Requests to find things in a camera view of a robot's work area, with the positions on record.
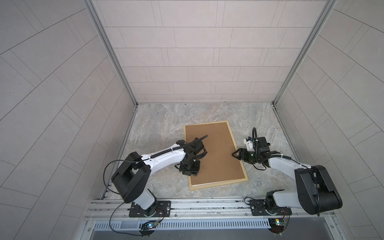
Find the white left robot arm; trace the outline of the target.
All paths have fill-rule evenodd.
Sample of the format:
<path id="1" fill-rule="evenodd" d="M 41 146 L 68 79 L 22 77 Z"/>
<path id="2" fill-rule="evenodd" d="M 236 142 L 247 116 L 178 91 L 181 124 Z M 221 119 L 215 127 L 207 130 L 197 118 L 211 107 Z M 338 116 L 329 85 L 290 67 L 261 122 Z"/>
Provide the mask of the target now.
<path id="1" fill-rule="evenodd" d="M 144 216 L 155 215 L 160 207 L 156 197 L 146 188 L 150 176 L 169 165 L 174 165 L 183 175 L 197 176 L 200 160 L 208 153 L 203 144 L 205 138 L 196 138 L 190 143 L 179 140 L 169 148 L 152 154 L 130 153 L 111 177 L 117 193 L 125 203 L 138 205 Z"/>

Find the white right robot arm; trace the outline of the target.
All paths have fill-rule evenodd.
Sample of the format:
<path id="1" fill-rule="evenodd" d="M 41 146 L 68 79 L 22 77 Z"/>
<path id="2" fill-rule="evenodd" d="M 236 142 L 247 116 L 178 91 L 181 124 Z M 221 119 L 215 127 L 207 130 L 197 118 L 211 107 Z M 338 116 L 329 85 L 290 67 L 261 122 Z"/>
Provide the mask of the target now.
<path id="1" fill-rule="evenodd" d="M 269 215 L 288 214 L 290 208 L 303 209 L 309 215 L 342 208 L 342 198 L 324 166 L 302 164 L 277 151 L 270 150 L 264 137 L 248 137 L 246 148 L 239 148 L 232 156 L 245 163 L 260 164 L 284 173 L 295 180 L 296 190 L 274 190 L 266 194 L 260 204 Z"/>

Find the left green circuit board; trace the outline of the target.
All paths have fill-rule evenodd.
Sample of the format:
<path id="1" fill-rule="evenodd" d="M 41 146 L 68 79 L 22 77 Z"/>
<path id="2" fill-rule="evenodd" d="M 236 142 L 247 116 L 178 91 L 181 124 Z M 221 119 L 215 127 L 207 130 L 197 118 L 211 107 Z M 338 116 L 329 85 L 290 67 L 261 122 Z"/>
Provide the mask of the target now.
<path id="1" fill-rule="evenodd" d="M 140 233 L 143 236 L 150 236 L 152 233 L 155 232 L 155 229 L 160 223 L 158 221 L 149 221 L 144 224 L 142 224 L 140 228 Z"/>

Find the green circuit board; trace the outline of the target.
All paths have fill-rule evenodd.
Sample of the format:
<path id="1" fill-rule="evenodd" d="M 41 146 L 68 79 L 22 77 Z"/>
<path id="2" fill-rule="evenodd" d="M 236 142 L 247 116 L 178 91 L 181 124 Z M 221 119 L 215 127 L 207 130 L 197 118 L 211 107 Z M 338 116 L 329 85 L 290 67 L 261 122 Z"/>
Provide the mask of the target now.
<path id="1" fill-rule="evenodd" d="M 269 231 L 274 234 L 282 234 L 288 227 L 289 220 L 284 219 L 269 219 Z"/>
<path id="2" fill-rule="evenodd" d="M 143 236 L 150 236 L 152 233 L 155 232 L 155 229 L 160 223 L 158 221 L 149 221 L 144 224 L 142 224 L 140 228 L 140 233 Z"/>

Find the right green circuit board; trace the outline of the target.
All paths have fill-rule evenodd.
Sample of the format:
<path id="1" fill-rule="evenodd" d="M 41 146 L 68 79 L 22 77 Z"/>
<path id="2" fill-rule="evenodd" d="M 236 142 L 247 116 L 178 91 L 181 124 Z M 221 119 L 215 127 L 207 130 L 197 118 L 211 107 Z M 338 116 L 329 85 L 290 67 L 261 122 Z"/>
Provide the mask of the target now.
<path id="1" fill-rule="evenodd" d="M 269 219 L 269 231 L 274 234 L 282 234 L 288 227 L 289 220 L 284 219 Z"/>

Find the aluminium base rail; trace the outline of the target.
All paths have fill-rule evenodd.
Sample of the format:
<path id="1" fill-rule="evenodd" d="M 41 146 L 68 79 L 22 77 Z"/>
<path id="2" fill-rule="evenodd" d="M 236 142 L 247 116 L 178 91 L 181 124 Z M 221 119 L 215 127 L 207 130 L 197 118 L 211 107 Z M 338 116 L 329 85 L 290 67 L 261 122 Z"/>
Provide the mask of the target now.
<path id="1" fill-rule="evenodd" d="M 155 229 L 160 230 L 226 230 L 226 229 L 269 229 L 269 219 L 289 220 L 288 227 L 306 229 L 325 227 L 334 231 L 337 219 L 333 212 L 310 216 L 304 210 L 290 208 L 288 214 L 269 215 L 258 197 L 161 199 L 160 211 L 151 217 L 135 203 L 125 204 L 122 200 L 93 201 L 85 221 L 93 222 L 95 230 L 139 231 L 142 224 L 158 221 Z"/>

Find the aluminium corner post right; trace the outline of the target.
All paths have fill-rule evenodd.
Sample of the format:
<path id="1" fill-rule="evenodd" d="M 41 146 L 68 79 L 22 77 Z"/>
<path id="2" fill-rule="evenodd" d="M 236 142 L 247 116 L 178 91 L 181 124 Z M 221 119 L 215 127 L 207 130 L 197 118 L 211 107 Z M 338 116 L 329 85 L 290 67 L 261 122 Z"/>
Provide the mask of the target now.
<path id="1" fill-rule="evenodd" d="M 294 78 L 297 70 L 299 69 L 300 65 L 302 64 L 304 58 L 308 54 L 310 48 L 312 47 L 314 41 L 316 40 L 316 37 L 319 35 L 321 29 L 323 28 L 324 24 L 326 23 L 327 19 L 329 18 L 329 15 L 331 14 L 332 10 L 334 9 L 334 6 L 336 5 L 337 0 L 328 0 L 326 1 L 322 11 L 320 12 L 320 15 L 318 19 L 316 20 L 308 38 L 305 41 L 304 46 L 302 47 L 301 51 L 299 52 L 299 55 L 297 56 L 293 66 L 291 67 L 285 81 L 282 84 L 281 89 L 279 90 L 276 98 L 273 100 L 272 104 L 273 106 L 277 106 L 279 101 L 281 100 L 284 92 L 288 88 L 290 82 Z"/>

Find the aluminium corner post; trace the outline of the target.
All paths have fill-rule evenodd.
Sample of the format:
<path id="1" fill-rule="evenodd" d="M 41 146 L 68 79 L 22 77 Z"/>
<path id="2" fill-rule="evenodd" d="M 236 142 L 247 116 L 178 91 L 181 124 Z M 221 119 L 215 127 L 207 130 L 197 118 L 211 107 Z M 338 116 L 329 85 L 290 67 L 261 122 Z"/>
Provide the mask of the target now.
<path id="1" fill-rule="evenodd" d="M 112 47 L 112 45 L 108 39 L 107 33 L 106 33 L 106 31 L 102 25 L 102 22 L 101 22 L 98 14 L 97 14 L 97 11 L 96 11 L 96 8 L 95 8 L 93 2 L 90 0 L 84 0 L 84 4 L 85 4 L 85 8 L 86 8 L 87 12 L 90 15 L 91 21 L 93 22 L 93 24 L 96 28 L 96 31 L 98 32 L 98 35 L 101 39 L 101 42 L 102 42 L 103 46 L 105 47 L 106 52 L 108 53 L 115 70 L 117 71 L 118 76 L 120 77 L 125 89 L 127 90 L 128 95 L 131 98 L 135 108 L 137 108 L 138 102 L 134 96 L 132 89 L 129 86 L 127 78 L 123 72 L 123 69 L 122 69 L 119 61 L 118 61 L 117 55 L 116 55 L 116 53 L 115 53 L 115 51 L 114 51 L 114 49 L 113 49 L 113 47 Z"/>
<path id="2" fill-rule="evenodd" d="M 297 70 L 299 69 L 300 65 L 302 64 L 304 58 L 308 54 L 310 48 L 312 47 L 314 41 L 316 40 L 316 37 L 319 35 L 321 29 L 323 28 L 324 24 L 326 23 L 327 19 L 329 18 L 329 15 L 331 14 L 332 10 L 334 9 L 334 6 L 336 5 L 337 0 L 328 0 L 326 1 L 322 11 L 320 12 L 320 15 L 318 19 L 316 20 L 308 38 L 305 41 L 304 46 L 302 47 L 301 51 L 299 52 L 299 55 L 297 56 L 293 66 L 291 67 L 285 81 L 282 84 L 281 89 L 279 90 L 276 98 L 273 100 L 272 104 L 273 106 L 277 106 L 279 101 L 281 100 L 284 92 L 288 88 L 290 82 L 294 78 Z"/>

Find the aluminium corner post left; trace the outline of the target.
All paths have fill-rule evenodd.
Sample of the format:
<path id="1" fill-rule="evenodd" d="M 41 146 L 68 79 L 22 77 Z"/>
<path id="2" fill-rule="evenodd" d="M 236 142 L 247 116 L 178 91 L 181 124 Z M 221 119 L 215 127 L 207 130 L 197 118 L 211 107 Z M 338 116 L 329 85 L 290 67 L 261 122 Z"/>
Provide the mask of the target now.
<path id="1" fill-rule="evenodd" d="M 131 98 L 135 108 L 137 108 L 138 102 L 134 96 L 132 89 L 129 86 L 127 78 L 123 72 L 123 69 L 122 69 L 119 61 L 118 61 L 117 55 L 116 55 L 116 53 L 115 53 L 115 51 L 114 51 L 114 49 L 113 49 L 113 47 L 112 47 L 112 45 L 108 39 L 107 33 L 106 33 L 106 31 L 102 25 L 102 22 L 101 22 L 98 14 L 97 14 L 97 11 L 96 11 L 96 8 L 95 8 L 93 2 L 90 0 L 84 0 L 84 4 L 85 4 L 85 8 L 86 8 L 87 12 L 90 15 L 91 21 L 93 22 L 93 24 L 96 28 L 96 31 L 98 32 L 98 35 L 101 39 L 101 42 L 102 42 L 103 46 L 105 47 L 106 52 L 108 53 L 115 70 L 117 71 L 118 76 L 120 77 L 125 89 L 127 90 L 128 95 Z"/>

